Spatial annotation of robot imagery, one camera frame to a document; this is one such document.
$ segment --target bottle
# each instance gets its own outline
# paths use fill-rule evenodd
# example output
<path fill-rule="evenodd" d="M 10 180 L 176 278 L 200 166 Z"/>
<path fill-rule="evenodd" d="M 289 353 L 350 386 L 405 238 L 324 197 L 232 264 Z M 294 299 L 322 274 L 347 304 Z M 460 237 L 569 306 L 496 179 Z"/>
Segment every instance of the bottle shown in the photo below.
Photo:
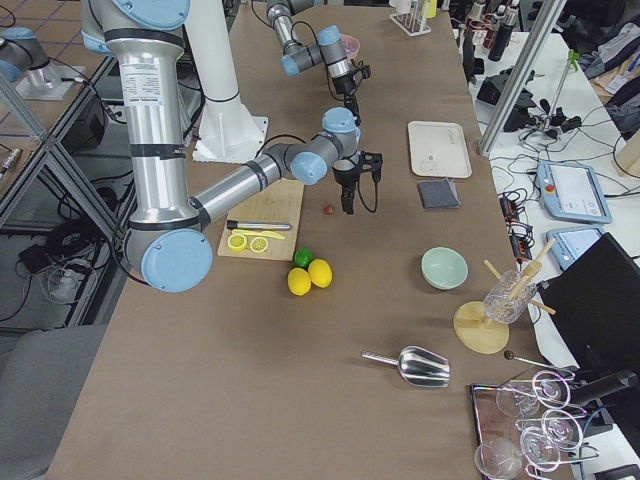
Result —
<path fill-rule="evenodd" d="M 499 62 L 502 58 L 504 50 L 509 45 L 511 33 L 513 32 L 516 22 L 518 21 L 518 5 L 520 0 L 512 0 L 511 5 L 504 14 L 504 20 L 500 24 L 498 33 L 496 33 L 495 43 L 489 51 L 488 58 L 492 62 Z"/>
<path fill-rule="evenodd" d="M 471 22 L 482 21 L 482 13 L 484 12 L 484 0 L 475 0 L 467 15 L 467 21 L 465 22 L 465 28 L 469 28 Z"/>
<path fill-rule="evenodd" d="M 493 15 L 491 15 L 491 23 L 489 23 L 487 28 L 487 34 L 484 37 L 484 42 L 482 46 L 487 50 L 491 50 L 493 44 L 496 41 L 496 33 L 498 33 L 498 29 L 502 24 L 502 20 L 504 19 L 504 12 L 507 10 L 507 7 L 504 5 L 500 5 L 498 10 L 496 10 Z"/>

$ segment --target lemon slice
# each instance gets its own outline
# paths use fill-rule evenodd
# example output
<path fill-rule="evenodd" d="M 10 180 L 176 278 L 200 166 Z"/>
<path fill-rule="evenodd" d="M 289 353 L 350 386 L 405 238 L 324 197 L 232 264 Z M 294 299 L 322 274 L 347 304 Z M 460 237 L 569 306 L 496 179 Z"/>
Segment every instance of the lemon slice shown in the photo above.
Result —
<path fill-rule="evenodd" d="M 285 236 L 281 233 L 274 232 L 271 230 L 244 230 L 242 228 L 234 228 L 231 233 L 239 233 L 240 235 L 245 235 L 247 237 L 269 237 L 275 238 L 277 240 L 284 240 Z"/>
<path fill-rule="evenodd" d="M 249 249 L 253 253 L 264 253 L 269 248 L 269 240 L 264 237 L 253 237 L 249 244 Z"/>
<path fill-rule="evenodd" d="M 227 246 L 232 252 L 241 252 L 247 248 L 247 237 L 239 233 L 229 235 L 227 239 Z"/>

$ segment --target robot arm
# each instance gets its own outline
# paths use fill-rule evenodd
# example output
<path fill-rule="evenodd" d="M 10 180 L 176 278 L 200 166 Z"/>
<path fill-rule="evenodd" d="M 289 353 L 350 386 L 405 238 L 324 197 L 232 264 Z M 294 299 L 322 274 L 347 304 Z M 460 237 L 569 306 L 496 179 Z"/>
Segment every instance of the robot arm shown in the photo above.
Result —
<path fill-rule="evenodd" d="M 176 80 L 189 1 L 83 0 L 83 7 L 85 45 L 120 65 L 137 199 L 124 251 L 151 286 L 180 292 L 197 285 L 213 260 L 201 233 L 211 221 L 289 171 L 311 185 L 357 153 L 353 115 L 334 108 L 309 143 L 271 146 L 189 198 Z"/>
<path fill-rule="evenodd" d="M 49 55 L 35 34 L 25 27 L 0 32 L 0 74 L 9 82 L 16 82 L 26 74 L 36 90 L 55 88 L 61 83 Z"/>
<path fill-rule="evenodd" d="M 356 125 L 360 125 L 360 109 L 355 96 L 355 75 L 361 73 L 363 78 L 369 78 L 370 67 L 355 67 L 349 63 L 340 30 L 336 25 L 318 32 L 318 43 L 313 45 L 302 44 L 294 32 L 291 17 L 320 4 L 322 3 L 314 0 L 268 0 L 267 22 L 276 32 L 282 46 L 281 62 L 285 73 L 290 77 L 295 76 L 324 63 L 336 92 L 344 99 L 345 108 L 353 113 Z"/>

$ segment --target gray chair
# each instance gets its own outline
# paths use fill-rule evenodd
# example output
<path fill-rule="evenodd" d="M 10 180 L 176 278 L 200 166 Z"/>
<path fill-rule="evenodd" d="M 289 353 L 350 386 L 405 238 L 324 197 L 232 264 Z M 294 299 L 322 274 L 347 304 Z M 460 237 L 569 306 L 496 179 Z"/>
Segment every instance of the gray chair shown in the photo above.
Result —
<path fill-rule="evenodd" d="M 72 327 L 24 335 L 0 377 L 0 480 L 46 472 L 105 331 Z"/>

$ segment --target brown paper-covered table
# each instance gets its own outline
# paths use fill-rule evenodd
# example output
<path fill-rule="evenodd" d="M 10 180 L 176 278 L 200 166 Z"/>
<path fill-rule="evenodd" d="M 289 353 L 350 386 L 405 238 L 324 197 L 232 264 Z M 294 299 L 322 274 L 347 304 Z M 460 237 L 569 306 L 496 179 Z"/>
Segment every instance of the brown paper-covered table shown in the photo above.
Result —
<path fill-rule="evenodd" d="M 359 58 L 373 72 L 358 91 L 360 147 L 384 155 L 380 211 L 356 204 L 353 216 L 327 216 L 326 204 L 339 205 L 338 185 L 327 178 L 305 188 L 298 245 L 330 262 L 333 284 L 294 297 L 291 264 L 229 257 L 216 258 L 205 281 L 183 294 L 129 282 L 48 478 L 479 477 L 467 385 L 500 383 L 522 365 L 467 350 L 452 317 L 495 282 L 484 258 L 505 270 L 513 257 L 489 164 L 473 147 L 480 133 L 448 17 L 409 38 L 389 13 L 317 7 L 296 17 L 359 38 Z M 287 78 L 275 34 L 247 5 L 231 39 L 243 102 L 269 116 L 269 134 L 314 135 L 337 105 L 323 69 Z M 411 120 L 464 128 L 473 175 L 456 182 L 460 209 L 422 209 L 409 164 Z M 191 191 L 231 168 L 190 162 Z M 369 179 L 362 182 L 371 201 Z M 207 231 L 212 245 L 222 224 Z M 421 255 L 438 245 L 469 264 L 466 283 L 450 292 L 421 276 Z M 449 388 L 414 388 L 360 358 L 362 349 L 396 355 L 412 344 L 449 358 Z M 508 347 L 538 355 L 530 322 L 512 327 Z"/>

